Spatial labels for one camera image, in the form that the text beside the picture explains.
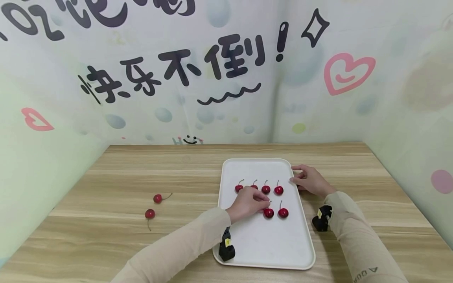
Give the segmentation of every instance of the wooden table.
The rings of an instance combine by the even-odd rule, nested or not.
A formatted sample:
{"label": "wooden table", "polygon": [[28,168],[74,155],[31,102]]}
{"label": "wooden table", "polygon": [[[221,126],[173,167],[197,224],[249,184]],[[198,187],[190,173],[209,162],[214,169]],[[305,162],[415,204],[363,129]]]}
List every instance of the wooden table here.
{"label": "wooden table", "polygon": [[[111,146],[0,270],[0,282],[109,282],[136,252],[217,205],[228,158],[316,167],[358,203],[409,282],[451,282],[452,251],[364,143]],[[310,220],[322,201],[301,198]],[[151,232],[148,208],[157,214]],[[208,251],[172,282],[352,282],[333,233],[309,227],[316,263],[308,271],[225,267]]]}

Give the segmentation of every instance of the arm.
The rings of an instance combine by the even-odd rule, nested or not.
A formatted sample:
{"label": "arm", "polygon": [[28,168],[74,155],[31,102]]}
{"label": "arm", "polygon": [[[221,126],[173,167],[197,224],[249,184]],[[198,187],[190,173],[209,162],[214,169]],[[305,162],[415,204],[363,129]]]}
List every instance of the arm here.
{"label": "arm", "polygon": [[402,273],[376,232],[368,225],[358,205],[345,193],[337,192],[313,167],[303,170],[291,181],[299,190],[307,190],[325,199],[332,207],[329,221],[343,250],[354,283],[406,283]]}
{"label": "arm", "polygon": [[269,198],[245,187],[232,206],[218,207],[157,240],[133,256],[111,283],[164,283],[222,240],[231,224],[269,206]]}

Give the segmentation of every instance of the hand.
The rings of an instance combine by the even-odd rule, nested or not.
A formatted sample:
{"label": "hand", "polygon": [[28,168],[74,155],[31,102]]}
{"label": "hand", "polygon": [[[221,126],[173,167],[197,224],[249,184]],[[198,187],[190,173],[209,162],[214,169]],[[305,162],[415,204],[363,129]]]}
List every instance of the hand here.
{"label": "hand", "polygon": [[237,194],[234,203],[226,212],[230,215],[231,224],[249,217],[256,212],[268,208],[269,198],[261,191],[246,186]]}
{"label": "hand", "polygon": [[297,185],[300,191],[309,191],[310,193],[322,197],[323,199],[337,189],[329,184],[324,177],[315,168],[307,165],[291,166],[293,170],[303,170],[289,180]]}

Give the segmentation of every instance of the cherry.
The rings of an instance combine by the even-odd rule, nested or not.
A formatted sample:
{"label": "cherry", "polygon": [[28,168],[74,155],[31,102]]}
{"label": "cherry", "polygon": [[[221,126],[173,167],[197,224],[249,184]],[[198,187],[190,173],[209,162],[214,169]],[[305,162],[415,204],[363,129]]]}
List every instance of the cherry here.
{"label": "cherry", "polygon": [[288,217],[289,212],[286,208],[282,208],[282,201],[280,201],[280,209],[279,209],[279,216],[281,218],[286,218]]}
{"label": "cherry", "polygon": [[236,185],[236,187],[234,187],[234,190],[236,192],[239,192],[240,190],[242,190],[244,188],[243,185],[240,185],[240,183],[243,181],[244,179],[240,180],[239,183]]}
{"label": "cherry", "polygon": [[283,194],[283,187],[279,186],[279,181],[277,181],[277,186],[274,189],[274,193],[278,196],[281,196]]}
{"label": "cherry", "polygon": [[162,195],[161,194],[157,194],[154,196],[153,200],[155,203],[161,203],[163,200],[166,200],[167,198],[171,197],[171,195],[173,195],[173,193],[171,193],[168,197],[166,198],[162,198]]}
{"label": "cherry", "polygon": [[150,219],[153,219],[155,216],[156,216],[156,212],[155,212],[153,209],[148,209],[148,210],[145,212],[145,218],[148,219],[147,225],[148,225],[148,229],[149,229],[150,231],[151,231],[151,228],[149,227],[149,220],[150,220]]}
{"label": "cherry", "polygon": [[270,187],[266,185],[266,182],[264,182],[264,186],[261,188],[261,191],[263,192],[263,194],[267,195],[268,193],[270,193]]}
{"label": "cherry", "polygon": [[156,212],[153,209],[148,209],[145,212],[146,219],[153,219],[156,216]]}
{"label": "cherry", "polygon": [[266,209],[264,209],[263,214],[264,214],[264,217],[266,217],[267,219],[270,219],[270,218],[274,217],[274,210],[272,208],[266,208]]}
{"label": "cherry", "polygon": [[256,180],[254,180],[254,181],[253,181],[253,184],[251,185],[251,187],[254,187],[255,189],[257,189],[257,190],[258,190],[258,186],[257,186],[257,185],[255,185],[255,182],[256,182],[256,181],[258,181],[258,179],[256,179]]}

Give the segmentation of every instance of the plastic tray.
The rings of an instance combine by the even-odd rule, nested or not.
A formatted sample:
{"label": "plastic tray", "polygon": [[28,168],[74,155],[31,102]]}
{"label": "plastic tray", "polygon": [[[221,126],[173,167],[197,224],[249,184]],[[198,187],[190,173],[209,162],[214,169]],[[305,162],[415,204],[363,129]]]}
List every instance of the plastic tray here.
{"label": "plastic tray", "polygon": [[[264,218],[261,213],[233,224],[230,228],[231,244],[236,255],[223,262],[219,256],[219,245],[212,252],[214,258],[223,265],[248,266],[276,269],[306,270],[313,266],[316,255],[313,242],[305,219],[304,209],[300,201],[297,187],[289,182],[293,171],[288,161],[279,158],[270,159],[228,159],[223,163],[218,206],[229,208],[237,193],[234,187],[242,179],[243,186],[250,186],[254,180],[259,190],[265,180],[270,186],[268,197],[272,201],[270,208],[274,217]],[[274,194],[279,185],[284,189],[281,196]],[[278,210],[288,209],[289,216],[280,219]]]}

